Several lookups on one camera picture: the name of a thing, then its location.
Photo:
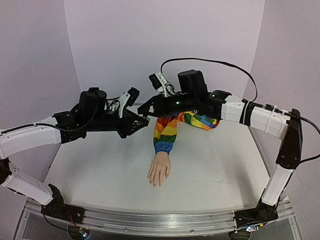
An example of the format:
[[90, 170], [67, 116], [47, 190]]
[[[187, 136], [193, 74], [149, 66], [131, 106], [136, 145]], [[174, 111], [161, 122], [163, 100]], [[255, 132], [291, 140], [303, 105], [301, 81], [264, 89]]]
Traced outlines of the nail polish bottle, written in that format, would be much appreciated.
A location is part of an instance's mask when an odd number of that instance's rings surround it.
[[140, 123], [144, 126], [148, 126], [149, 125], [149, 122], [150, 122], [150, 118], [148, 117], [140, 117]]

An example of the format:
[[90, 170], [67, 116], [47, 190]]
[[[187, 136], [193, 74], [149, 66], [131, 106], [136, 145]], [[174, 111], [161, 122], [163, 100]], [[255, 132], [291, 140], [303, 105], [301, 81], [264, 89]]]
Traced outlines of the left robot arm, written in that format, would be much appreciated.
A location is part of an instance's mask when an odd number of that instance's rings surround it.
[[147, 127], [149, 120], [128, 110], [140, 92], [132, 87], [120, 97], [91, 87], [80, 94], [70, 111], [55, 113], [34, 123], [0, 131], [0, 184], [47, 206], [56, 218], [64, 218], [67, 206], [57, 187], [23, 174], [9, 157], [41, 146], [66, 144], [84, 139], [88, 132], [116, 132], [125, 139]]

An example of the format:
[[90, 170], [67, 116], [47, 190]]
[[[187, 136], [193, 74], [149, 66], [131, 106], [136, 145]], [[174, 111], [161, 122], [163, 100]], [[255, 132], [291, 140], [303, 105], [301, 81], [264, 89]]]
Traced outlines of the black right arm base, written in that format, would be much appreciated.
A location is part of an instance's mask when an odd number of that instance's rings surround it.
[[276, 204], [268, 205], [263, 203], [262, 197], [260, 197], [255, 208], [237, 210], [233, 217], [236, 223], [236, 228], [240, 230], [249, 226], [260, 224], [265, 225], [271, 221], [277, 220], [279, 218], [277, 212], [279, 202], [280, 197], [278, 197]]

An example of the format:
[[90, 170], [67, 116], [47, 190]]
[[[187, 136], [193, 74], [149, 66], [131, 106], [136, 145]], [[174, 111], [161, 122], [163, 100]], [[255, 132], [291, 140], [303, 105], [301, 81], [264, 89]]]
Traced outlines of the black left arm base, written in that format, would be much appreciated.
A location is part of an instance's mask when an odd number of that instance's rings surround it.
[[81, 224], [84, 219], [85, 209], [76, 205], [66, 204], [60, 190], [51, 183], [48, 186], [52, 192], [52, 200], [48, 204], [41, 206], [41, 213], [46, 217]]

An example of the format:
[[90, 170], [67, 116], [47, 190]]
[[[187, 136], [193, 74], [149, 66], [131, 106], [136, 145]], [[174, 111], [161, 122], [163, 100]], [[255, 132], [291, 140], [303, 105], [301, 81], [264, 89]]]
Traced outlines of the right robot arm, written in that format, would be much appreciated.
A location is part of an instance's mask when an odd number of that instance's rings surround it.
[[200, 70], [180, 72], [178, 81], [181, 92], [171, 91], [170, 83], [162, 72], [149, 76], [158, 95], [153, 96], [138, 109], [144, 117], [163, 119], [183, 117], [194, 125], [228, 121], [260, 130], [282, 141], [271, 174], [260, 201], [265, 206], [275, 206], [287, 186], [291, 175], [301, 163], [302, 119], [296, 109], [279, 110], [275, 105], [258, 104], [240, 99], [230, 92], [208, 91]]

